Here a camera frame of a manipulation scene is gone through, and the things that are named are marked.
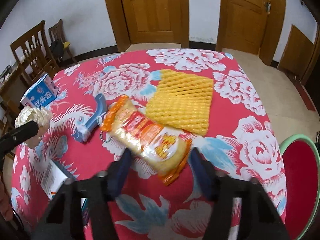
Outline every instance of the table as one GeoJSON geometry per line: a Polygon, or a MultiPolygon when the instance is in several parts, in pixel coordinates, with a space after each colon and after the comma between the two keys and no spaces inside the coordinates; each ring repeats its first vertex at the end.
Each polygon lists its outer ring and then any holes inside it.
{"type": "MultiPolygon", "coordinates": [[[[279,146],[265,108],[252,83],[231,54],[197,49],[153,49],[90,60],[54,78],[59,87],[50,129],[35,150],[20,145],[12,175],[12,206],[31,230],[49,199],[40,186],[48,160],[60,161],[77,179],[87,179],[118,160],[124,146],[95,130],[89,143],[71,134],[95,111],[94,96],[103,93],[108,105],[121,94],[130,96],[144,111],[168,68],[214,80],[209,132],[192,138],[204,157],[233,178],[257,177],[277,207],[282,220],[286,210],[286,180],[279,146]]],[[[177,181],[166,187],[142,160],[135,159],[127,182],[111,215],[120,239],[197,239],[204,234],[212,203],[201,196],[187,165],[177,181]]],[[[241,202],[234,199],[230,239],[236,239],[241,202]]],[[[92,239],[90,224],[85,227],[92,239]]]]}

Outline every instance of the barcode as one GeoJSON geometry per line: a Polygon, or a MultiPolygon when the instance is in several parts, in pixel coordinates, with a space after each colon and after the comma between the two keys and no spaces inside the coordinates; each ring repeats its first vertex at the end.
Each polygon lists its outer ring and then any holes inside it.
{"type": "Polygon", "coordinates": [[[49,162],[49,165],[48,165],[48,167],[47,167],[47,170],[45,171],[45,174],[44,174],[43,179],[42,179],[42,186],[43,186],[43,187],[45,187],[46,184],[47,184],[47,180],[48,180],[48,177],[49,177],[51,168],[52,168],[52,163],[49,162]]]}

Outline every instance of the bread wrapper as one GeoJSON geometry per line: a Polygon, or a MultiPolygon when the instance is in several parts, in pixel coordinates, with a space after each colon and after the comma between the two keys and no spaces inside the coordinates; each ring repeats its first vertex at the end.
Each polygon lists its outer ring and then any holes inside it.
{"type": "Polygon", "coordinates": [[[151,121],[140,113],[128,96],[121,96],[103,121],[110,132],[133,153],[158,172],[165,185],[171,184],[186,165],[191,139],[175,135],[176,130],[151,121]]]}
{"type": "Polygon", "coordinates": [[[37,135],[25,141],[29,148],[34,149],[39,145],[42,136],[48,131],[51,119],[52,113],[42,106],[41,108],[25,106],[15,120],[14,126],[18,128],[30,121],[35,121],[38,124],[39,130],[37,135]]]}

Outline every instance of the green rim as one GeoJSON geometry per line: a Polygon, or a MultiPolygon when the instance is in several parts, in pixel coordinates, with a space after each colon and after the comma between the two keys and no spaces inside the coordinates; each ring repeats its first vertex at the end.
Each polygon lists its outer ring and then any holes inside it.
{"type": "Polygon", "coordinates": [[[311,216],[308,220],[307,225],[305,226],[305,228],[303,229],[303,231],[298,235],[298,237],[296,238],[296,240],[301,239],[304,234],[308,231],[310,225],[313,222],[313,219],[316,215],[316,211],[319,205],[319,199],[320,199],[320,158],[319,158],[319,153],[318,150],[316,148],[316,145],[314,144],[314,142],[306,135],[304,134],[294,134],[292,136],[290,136],[289,138],[285,139],[280,145],[280,153],[281,156],[284,154],[285,150],[288,148],[288,146],[290,144],[292,144],[295,141],[304,141],[305,143],[307,143],[310,148],[312,149],[315,158],[316,158],[316,162],[317,162],[317,166],[318,166],[318,192],[317,192],[317,197],[316,197],[316,202],[315,202],[315,206],[313,207],[313,211],[311,213],[311,216]]]}

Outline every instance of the black cable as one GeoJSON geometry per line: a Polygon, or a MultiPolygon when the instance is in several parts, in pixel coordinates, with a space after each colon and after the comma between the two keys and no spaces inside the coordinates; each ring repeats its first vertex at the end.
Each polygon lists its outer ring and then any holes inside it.
{"type": "Polygon", "coordinates": [[[14,215],[16,216],[16,218],[19,220],[22,230],[24,230],[24,225],[22,223],[22,220],[21,220],[20,216],[18,215],[18,213],[13,208],[12,208],[12,210],[13,210],[14,215]]]}

